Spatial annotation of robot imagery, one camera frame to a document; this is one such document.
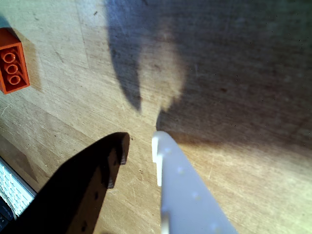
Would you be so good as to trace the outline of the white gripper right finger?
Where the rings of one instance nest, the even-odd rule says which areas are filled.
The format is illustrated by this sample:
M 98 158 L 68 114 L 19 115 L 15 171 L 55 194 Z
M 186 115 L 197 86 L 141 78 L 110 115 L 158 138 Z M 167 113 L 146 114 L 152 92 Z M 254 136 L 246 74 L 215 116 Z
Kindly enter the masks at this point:
M 235 234 L 217 201 L 175 140 L 154 132 L 152 158 L 161 187 L 161 233 Z

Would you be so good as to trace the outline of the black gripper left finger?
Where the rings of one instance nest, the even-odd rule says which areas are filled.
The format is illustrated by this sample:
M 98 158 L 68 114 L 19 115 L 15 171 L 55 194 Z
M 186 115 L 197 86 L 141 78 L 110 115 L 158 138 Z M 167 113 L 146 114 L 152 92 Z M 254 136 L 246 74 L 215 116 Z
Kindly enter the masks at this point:
M 2 234 L 92 234 L 108 189 L 115 185 L 130 136 L 105 136 L 63 163 Z

